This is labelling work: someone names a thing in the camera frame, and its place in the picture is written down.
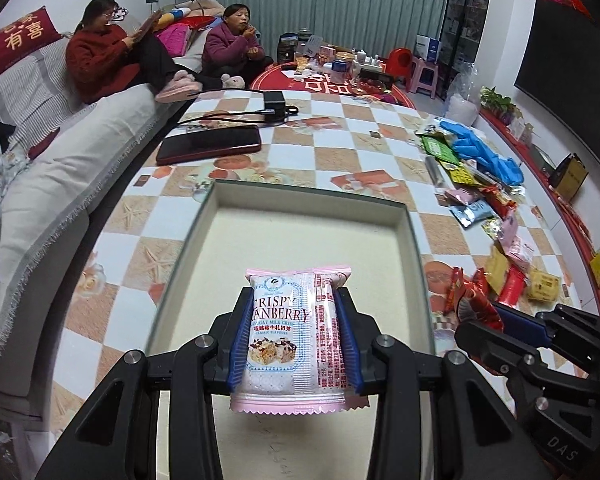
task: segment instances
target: television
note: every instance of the television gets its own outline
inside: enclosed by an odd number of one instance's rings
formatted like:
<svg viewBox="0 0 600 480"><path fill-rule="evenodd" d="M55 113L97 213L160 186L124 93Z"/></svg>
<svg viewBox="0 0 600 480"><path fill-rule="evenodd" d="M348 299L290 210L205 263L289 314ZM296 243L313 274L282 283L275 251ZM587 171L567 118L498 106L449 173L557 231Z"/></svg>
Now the television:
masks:
<svg viewBox="0 0 600 480"><path fill-rule="evenodd" d="M536 0L515 86L540 103L600 161L600 30L583 13Z"/></svg>

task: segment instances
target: pillow with chinese characters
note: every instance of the pillow with chinese characters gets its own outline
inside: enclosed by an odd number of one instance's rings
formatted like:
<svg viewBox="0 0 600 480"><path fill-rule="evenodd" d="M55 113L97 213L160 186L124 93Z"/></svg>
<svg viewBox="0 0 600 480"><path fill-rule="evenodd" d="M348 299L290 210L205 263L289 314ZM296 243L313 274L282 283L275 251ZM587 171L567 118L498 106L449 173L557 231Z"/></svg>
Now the pillow with chinese characters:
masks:
<svg viewBox="0 0 600 480"><path fill-rule="evenodd" d="M23 57L61 38L45 7L0 30L0 74Z"/></svg>

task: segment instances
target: green snack package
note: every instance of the green snack package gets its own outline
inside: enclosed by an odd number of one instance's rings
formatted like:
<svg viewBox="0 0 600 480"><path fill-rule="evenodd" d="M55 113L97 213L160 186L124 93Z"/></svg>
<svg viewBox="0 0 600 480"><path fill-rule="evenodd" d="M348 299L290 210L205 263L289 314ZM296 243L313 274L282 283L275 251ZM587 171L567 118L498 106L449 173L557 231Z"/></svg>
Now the green snack package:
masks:
<svg viewBox="0 0 600 480"><path fill-rule="evenodd" d="M451 164L460 164L456 154L443 142L427 136L423 136L421 139L424 149L427 151L427 153L429 153L429 155L433 155L435 158L439 158L445 162L450 162Z"/></svg>

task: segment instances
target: pink stool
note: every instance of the pink stool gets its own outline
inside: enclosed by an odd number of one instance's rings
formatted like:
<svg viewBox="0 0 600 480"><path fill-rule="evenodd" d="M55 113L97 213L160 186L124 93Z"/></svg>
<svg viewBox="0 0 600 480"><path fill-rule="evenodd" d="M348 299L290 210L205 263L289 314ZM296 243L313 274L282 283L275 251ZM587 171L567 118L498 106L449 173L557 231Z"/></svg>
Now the pink stool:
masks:
<svg viewBox="0 0 600 480"><path fill-rule="evenodd" d="M436 86L438 86L438 66L435 63L424 61L421 57L413 58L413 76L411 77L411 86L409 92L417 92L418 88L431 92L431 98L436 98ZM433 72L433 81L430 84L422 82L422 72L428 70Z"/></svg>

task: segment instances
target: red round tablecloth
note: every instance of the red round tablecloth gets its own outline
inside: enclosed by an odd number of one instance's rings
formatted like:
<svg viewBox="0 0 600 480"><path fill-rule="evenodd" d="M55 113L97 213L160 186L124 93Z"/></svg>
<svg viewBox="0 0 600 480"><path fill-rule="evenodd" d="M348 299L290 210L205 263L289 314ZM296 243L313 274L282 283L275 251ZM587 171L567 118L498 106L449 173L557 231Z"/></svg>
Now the red round tablecloth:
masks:
<svg viewBox="0 0 600 480"><path fill-rule="evenodd" d="M282 73L283 70L291 70L289 66L277 65L271 66L260 74L251 84L253 90L299 90L305 92L314 92L322 94L353 94L351 85L346 82L343 85L337 85L329 80L328 75L317 74L308 77L304 81L296 81ZM396 85L391 88L391 94L408 108L414 108L415 105Z"/></svg>

